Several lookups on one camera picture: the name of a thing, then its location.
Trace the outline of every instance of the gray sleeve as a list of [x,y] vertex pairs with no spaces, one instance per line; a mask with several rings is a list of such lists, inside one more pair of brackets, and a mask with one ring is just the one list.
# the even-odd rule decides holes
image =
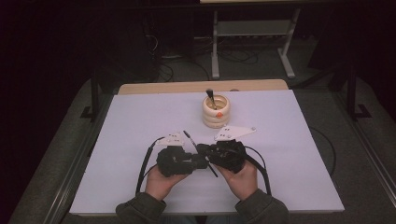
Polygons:
[[247,224],[289,223],[289,210],[286,205],[261,189],[239,202],[235,209]]
[[131,201],[121,203],[116,213],[122,223],[151,224],[158,223],[166,204],[159,202],[147,193],[138,193]]

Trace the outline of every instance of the dark background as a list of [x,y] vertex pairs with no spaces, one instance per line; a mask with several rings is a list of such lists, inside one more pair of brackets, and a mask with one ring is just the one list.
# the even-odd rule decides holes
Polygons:
[[[144,33],[155,34],[164,45],[185,53],[194,35],[211,34],[208,11],[172,16],[158,12],[147,17],[140,11],[81,10],[105,3],[0,3],[0,223],[8,221],[73,98],[93,72],[108,92],[126,82],[154,81],[156,63],[148,54]],[[326,69],[339,61],[353,64],[396,119],[394,9],[394,3],[379,0],[356,1],[347,7],[305,7],[295,38],[320,38],[312,67]]]

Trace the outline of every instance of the white table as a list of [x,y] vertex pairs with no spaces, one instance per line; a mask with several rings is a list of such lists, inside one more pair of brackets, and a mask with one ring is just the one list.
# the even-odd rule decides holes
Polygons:
[[[294,213],[344,210],[292,91],[221,94],[232,104],[229,125],[257,129],[237,140],[264,157],[273,196]],[[147,149],[161,136],[185,130],[197,144],[214,144],[213,137],[219,130],[210,129],[201,121],[204,98],[205,91],[115,96],[70,213],[115,215],[119,203],[134,197]],[[189,139],[184,139],[184,149],[194,153]],[[154,148],[148,168],[163,148]],[[260,161],[255,153],[248,154]],[[260,175],[259,179],[259,187],[265,190]],[[238,201],[223,177],[215,178],[209,169],[196,170],[177,184],[165,200],[165,214],[180,215],[234,213]]]

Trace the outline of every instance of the pencil holder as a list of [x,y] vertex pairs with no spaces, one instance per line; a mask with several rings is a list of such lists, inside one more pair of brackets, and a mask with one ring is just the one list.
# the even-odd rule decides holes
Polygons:
[[230,101],[222,95],[214,95],[215,105],[211,99],[206,96],[202,102],[203,121],[209,128],[222,128],[230,120]]

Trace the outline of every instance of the black strap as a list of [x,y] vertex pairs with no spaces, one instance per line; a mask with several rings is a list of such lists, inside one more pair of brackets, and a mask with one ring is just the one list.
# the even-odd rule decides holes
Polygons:
[[163,137],[161,137],[161,138],[155,140],[155,141],[151,144],[151,146],[148,148],[148,152],[146,153],[145,159],[143,160],[142,167],[140,168],[140,174],[139,174],[139,179],[137,180],[135,195],[137,195],[137,193],[140,192],[140,188],[142,187],[143,180],[145,179],[146,167],[148,166],[149,157],[151,156],[151,152],[152,152],[152,150],[154,149],[155,143],[156,143],[158,140],[161,140],[161,139],[163,139]]
[[249,156],[247,153],[240,153],[238,151],[232,150],[232,149],[227,149],[228,152],[232,152],[235,153],[237,156],[240,156],[242,158],[244,158],[245,160],[249,161],[250,163],[252,163],[254,166],[256,166],[256,168],[260,171],[260,173],[262,173],[262,178],[264,179],[264,183],[265,183],[265,189],[267,191],[267,194],[272,196],[272,192],[271,192],[271,186],[270,186],[270,179],[268,178],[268,174],[267,174],[267,169],[265,169],[264,167],[262,167],[256,160],[254,160],[251,156]]

